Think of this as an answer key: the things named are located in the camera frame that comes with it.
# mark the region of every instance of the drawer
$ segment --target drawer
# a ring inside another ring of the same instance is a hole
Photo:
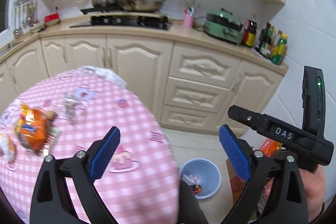
[[[165,104],[217,113],[229,89],[168,77]]]
[[[239,63],[230,55],[177,43],[169,75],[228,88]]]
[[[163,106],[161,123],[181,128],[208,129],[215,114],[176,106]]]

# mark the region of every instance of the beige countertop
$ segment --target beige countertop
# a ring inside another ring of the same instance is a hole
[[[169,31],[126,27],[126,26],[88,26],[70,28],[69,26],[87,21],[88,16],[81,16],[72,19],[63,20],[60,24],[47,28],[40,33],[26,33],[20,39],[12,42],[20,42],[17,46],[11,48],[8,52],[0,56],[0,64],[5,61],[13,53],[28,45],[29,43],[41,37],[51,37],[56,35],[68,34],[114,34],[114,35],[129,35],[135,37],[151,37],[158,39],[171,40],[181,43],[186,43],[194,46],[205,47],[207,49],[223,52],[229,55],[239,57],[252,63],[261,65],[281,75],[285,75],[288,70],[288,65],[284,62],[281,66],[272,64],[269,60],[264,59],[254,50],[241,45],[233,45],[215,38],[209,37],[206,33],[196,31],[194,29],[185,29],[183,26],[173,24]]]

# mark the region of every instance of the round table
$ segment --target round table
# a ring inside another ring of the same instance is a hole
[[[85,101],[74,121],[62,118],[64,108],[60,105],[65,94]],[[60,136],[51,152],[56,159],[87,150],[112,126],[117,126],[120,144],[103,177],[94,184],[100,197],[119,224],[176,223],[178,169],[155,117],[129,90],[80,69],[31,87],[9,105],[0,121],[0,130],[17,147],[13,165],[0,157],[0,186],[21,218],[29,219],[31,198],[43,161],[42,157],[26,151],[14,135],[13,124],[20,115],[22,102],[29,107],[58,112],[53,126],[60,130]],[[72,180],[67,179],[67,183],[78,217],[88,222]]]

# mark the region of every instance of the pot lid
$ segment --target pot lid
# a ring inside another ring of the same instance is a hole
[[[218,11],[218,10],[211,11],[208,14],[212,14],[212,15],[227,19],[230,23],[233,23],[233,24],[236,24],[236,25],[241,24],[239,17],[237,17],[236,15],[231,13],[230,11],[225,10],[224,8],[222,8],[220,11]]]

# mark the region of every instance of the red container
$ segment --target red container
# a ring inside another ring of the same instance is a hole
[[[55,19],[59,19],[59,14],[58,13],[48,15],[48,16],[44,17],[44,22],[47,23],[47,22],[55,20]]]

